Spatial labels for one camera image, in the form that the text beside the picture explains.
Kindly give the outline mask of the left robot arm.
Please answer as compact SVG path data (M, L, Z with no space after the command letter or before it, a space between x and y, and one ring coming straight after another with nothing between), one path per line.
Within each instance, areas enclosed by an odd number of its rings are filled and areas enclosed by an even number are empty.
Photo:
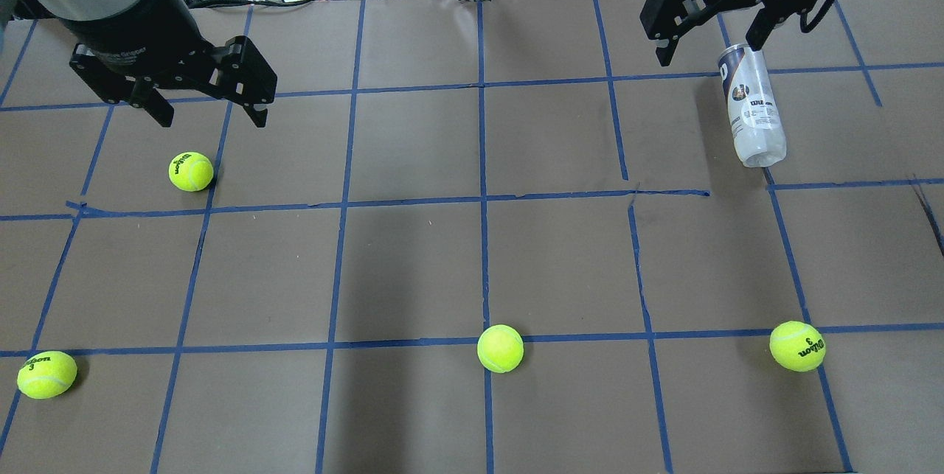
M19 0L2 0L7 25ZM174 108L161 90L193 90L267 123L277 75L253 41L215 46L183 0L37 0L77 38L69 64L105 103L144 109L162 127Z

